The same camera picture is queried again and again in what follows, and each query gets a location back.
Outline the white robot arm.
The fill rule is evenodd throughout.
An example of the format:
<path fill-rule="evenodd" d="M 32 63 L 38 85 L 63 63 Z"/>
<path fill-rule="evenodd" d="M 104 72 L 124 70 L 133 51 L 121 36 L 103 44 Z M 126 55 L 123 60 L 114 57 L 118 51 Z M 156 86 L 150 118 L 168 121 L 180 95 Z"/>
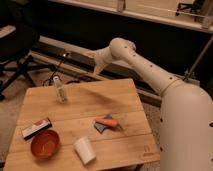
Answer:
<path fill-rule="evenodd" d="M 86 55 L 95 61 L 95 74 L 125 61 L 161 96 L 161 171 L 213 171 L 213 99 L 205 90 L 142 57 L 124 38 Z"/>

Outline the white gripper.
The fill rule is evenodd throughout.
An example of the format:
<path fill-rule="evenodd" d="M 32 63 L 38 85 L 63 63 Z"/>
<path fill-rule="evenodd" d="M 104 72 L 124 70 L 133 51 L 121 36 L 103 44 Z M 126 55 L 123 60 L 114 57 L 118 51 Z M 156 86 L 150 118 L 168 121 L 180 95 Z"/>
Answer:
<path fill-rule="evenodd" d="M 89 58 L 93 58 L 95 61 L 95 67 L 93 74 L 98 75 L 100 74 L 105 67 L 115 61 L 115 58 L 112 56 L 110 48 L 105 47 L 102 49 L 88 51 L 87 56 Z"/>

